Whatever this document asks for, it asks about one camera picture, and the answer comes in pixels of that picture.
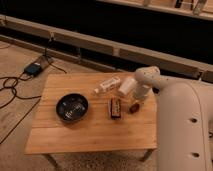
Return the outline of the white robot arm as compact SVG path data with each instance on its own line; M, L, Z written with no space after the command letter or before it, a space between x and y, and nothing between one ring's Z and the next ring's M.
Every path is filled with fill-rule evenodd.
M212 171L209 122L213 84L164 76L157 67L139 68L139 84L159 90L157 97L157 171Z

